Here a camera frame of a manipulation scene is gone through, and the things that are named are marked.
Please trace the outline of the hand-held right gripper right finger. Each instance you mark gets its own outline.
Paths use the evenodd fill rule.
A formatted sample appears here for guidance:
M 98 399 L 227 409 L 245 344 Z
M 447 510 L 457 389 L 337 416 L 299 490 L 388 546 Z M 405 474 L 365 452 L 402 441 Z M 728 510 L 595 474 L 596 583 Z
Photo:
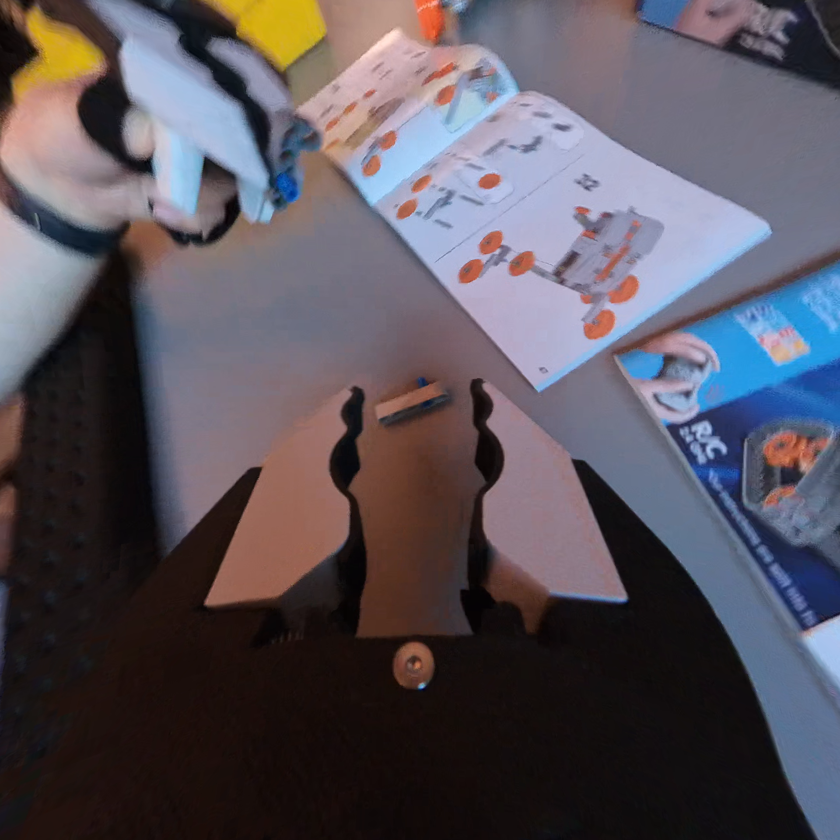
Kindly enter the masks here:
M 474 634 L 499 607 L 535 634 L 556 602 L 618 606 L 628 595 L 568 451 L 494 385 L 469 385 L 481 484 L 469 521 Z

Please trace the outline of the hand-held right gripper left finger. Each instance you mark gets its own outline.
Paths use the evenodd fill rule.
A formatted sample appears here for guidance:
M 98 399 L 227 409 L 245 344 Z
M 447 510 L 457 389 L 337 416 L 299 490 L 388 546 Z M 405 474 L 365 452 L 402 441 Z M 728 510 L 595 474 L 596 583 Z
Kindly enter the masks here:
M 205 599 L 213 611 L 268 607 L 288 628 L 320 613 L 358 630 L 365 583 L 361 513 L 364 393 L 330 397 L 278 437 Z

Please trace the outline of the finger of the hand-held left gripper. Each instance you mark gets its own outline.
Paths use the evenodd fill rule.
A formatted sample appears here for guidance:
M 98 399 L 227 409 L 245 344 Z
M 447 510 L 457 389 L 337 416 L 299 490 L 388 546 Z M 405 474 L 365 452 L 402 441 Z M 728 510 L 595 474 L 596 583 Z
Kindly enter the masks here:
M 179 46 L 140 36 L 120 47 L 122 82 L 132 104 L 152 120 L 153 174 L 164 201 L 194 216 L 205 161 L 232 174 L 239 207 L 252 224 L 268 224 L 275 210 L 270 175 L 243 106 L 223 92 Z
M 298 113 L 285 81 L 267 58 L 237 38 L 210 38 L 208 54 L 236 79 L 226 81 L 225 89 L 244 105 L 270 171 L 272 127 L 277 122 L 284 123 L 293 112 Z

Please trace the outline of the grey holed beam with blue pin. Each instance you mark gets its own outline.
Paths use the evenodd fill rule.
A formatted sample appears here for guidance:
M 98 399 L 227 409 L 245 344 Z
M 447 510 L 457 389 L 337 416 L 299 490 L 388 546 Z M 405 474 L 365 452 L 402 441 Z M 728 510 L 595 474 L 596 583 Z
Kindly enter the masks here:
M 322 135 L 307 119 L 293 112 L 272 127 L 269 142 L 269 203 L 276 211 L 294 204 L 301 195 L 305 154 L 321 149 Z

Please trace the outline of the short grey toy beam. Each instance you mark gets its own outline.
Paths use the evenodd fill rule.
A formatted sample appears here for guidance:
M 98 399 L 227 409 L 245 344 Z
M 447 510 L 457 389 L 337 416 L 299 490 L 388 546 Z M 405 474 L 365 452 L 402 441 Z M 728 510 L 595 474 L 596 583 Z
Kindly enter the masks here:
M 374 415 L 380 425 L 388 427 L 429 413 L 448 404 L 449 400 L 450 394 L 444 385 L 419 377 L 416 380 L 416 387 L 410 392 L 378 403 Z

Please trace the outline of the person's left forearm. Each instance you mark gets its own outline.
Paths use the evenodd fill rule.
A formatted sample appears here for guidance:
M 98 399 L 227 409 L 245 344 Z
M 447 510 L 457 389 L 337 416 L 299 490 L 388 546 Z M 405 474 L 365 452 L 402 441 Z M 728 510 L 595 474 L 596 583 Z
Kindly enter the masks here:
M 2 403 L 60 340 L 106 262 L 60 247 L 2 206 Z

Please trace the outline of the grey desk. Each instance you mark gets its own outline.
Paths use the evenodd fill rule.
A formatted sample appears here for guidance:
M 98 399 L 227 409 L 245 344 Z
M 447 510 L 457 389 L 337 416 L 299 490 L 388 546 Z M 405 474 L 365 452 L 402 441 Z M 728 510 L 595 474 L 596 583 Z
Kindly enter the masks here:
M 838 251 L 838 93 L 637 21 L 634 2 L 474 2 L 459 34 L 520 87 L 747 207 L 772 236 L 651 318 L 633 344 Z M 418 376 L 454 404 L 487 378 L 586 461 L 690 572 L 728 630 L 820 838 L 838 838 L 838 710 L 608 352 L 538 394 L 320 155 L 270 227 L 211 248 L 139 230 L 137 293 L 157 510 L 172 549 L 280 431 L 347 385 Z

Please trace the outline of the person's left hand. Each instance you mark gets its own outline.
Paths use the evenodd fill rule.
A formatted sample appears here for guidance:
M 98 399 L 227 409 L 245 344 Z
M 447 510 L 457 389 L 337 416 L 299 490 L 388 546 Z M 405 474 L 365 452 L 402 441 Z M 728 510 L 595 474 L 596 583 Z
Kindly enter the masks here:
M 82 127 L 79 99 L 100 77 L 54 81 L 15 101 L 2 129 L 2 167 L 11 181 L 82 228 L 112 230 L 153 220 L 187 234 L 209 234 L 236 197 L 234 178 L 205 169 L 194 214 L 165 201 L 151 175 L 113 158 Z

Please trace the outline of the yellow plastic bin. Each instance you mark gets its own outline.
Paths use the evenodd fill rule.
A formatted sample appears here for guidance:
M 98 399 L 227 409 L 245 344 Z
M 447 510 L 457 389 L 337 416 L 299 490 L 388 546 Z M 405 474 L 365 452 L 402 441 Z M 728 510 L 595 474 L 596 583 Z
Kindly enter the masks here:
M 327 33 L 315 1 L 205 1 L 237 35 L 257 46 L 281 70 Z M 104 68 L 106 52 L 76 27 L 47 15 L 43 2 L 2 2 L 2 96 L 49 81 Z

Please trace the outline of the black wrist band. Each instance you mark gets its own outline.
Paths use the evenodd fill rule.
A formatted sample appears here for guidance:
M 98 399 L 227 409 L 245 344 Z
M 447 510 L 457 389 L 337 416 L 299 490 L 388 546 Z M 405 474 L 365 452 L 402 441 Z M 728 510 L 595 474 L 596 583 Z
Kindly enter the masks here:
M 17 184 L 1 168 L 1 202 L 18 222 L 69 252 L 90 259 L 109 256 L 121 244 L 130 223 L 104 229 L 84 227 L 60 216 Z

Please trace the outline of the orange toy gear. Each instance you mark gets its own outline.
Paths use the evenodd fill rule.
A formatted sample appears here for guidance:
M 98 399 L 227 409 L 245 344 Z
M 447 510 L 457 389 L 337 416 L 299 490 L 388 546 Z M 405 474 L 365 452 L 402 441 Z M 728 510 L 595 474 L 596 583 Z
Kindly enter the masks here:
M 447 28 L 445 1 L 414 1 L 423 37 L 433 45 L 441 43 Z

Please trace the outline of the blue instruction booklet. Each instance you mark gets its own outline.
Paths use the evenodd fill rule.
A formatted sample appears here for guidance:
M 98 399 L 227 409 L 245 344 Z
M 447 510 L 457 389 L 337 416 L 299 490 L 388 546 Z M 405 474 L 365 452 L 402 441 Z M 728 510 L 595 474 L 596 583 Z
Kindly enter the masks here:
M 689 389 L 651 395 L 662 427 L 797 632 L 838 617 L 838 262 L 691 322 L 718 362 L 637 347 L 626 379 Z

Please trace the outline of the open white instruction booklet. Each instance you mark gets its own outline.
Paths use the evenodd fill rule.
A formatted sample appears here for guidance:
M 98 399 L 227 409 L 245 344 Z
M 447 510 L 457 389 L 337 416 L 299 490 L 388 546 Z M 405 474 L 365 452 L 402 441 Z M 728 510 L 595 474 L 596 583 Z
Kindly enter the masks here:
M 477 45 L 396 28 L 301 106 L 322 150 L 542 392 L 771 234 L 520 92 Z

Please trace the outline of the robot sticker sheet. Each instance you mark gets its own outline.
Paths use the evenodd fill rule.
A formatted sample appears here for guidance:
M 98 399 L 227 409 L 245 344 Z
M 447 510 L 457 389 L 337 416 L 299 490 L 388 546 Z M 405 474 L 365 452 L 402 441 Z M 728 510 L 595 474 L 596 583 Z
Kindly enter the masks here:
M 805 630 L 801 640 L 839 706 L 839 615 Z

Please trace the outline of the robot kit box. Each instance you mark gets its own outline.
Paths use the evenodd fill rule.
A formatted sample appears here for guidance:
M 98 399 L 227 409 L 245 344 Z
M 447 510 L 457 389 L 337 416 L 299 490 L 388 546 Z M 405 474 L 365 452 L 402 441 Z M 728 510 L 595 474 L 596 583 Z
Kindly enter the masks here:
M 839 89 L 838 1 L 639 1 L 648 25 Z

